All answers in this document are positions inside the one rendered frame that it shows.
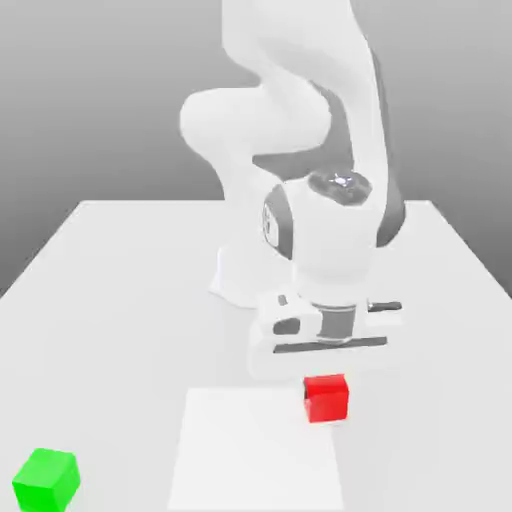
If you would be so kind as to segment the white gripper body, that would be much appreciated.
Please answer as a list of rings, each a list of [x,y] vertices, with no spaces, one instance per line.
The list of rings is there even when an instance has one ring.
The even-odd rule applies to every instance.
[[[259,381],[281,382],[309,376],[380,369],[402,359],[402,326],[372,326],[362,336],[339,345],[313,341],[265,340],[249,331],[247,366]]]

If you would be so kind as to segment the small red cube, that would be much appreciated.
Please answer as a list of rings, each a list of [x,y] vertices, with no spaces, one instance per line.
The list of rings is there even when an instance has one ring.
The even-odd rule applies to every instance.
[[[303,387],[304,407],[310,423],[347,418],[349,387],[343,374],[305,377]]]

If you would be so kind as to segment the small green cube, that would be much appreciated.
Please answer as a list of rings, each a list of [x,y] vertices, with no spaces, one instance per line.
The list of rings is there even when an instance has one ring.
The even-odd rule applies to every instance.
[[[65,512],[81,483],[71,452],[36,448],[12,480],[21,512]]]

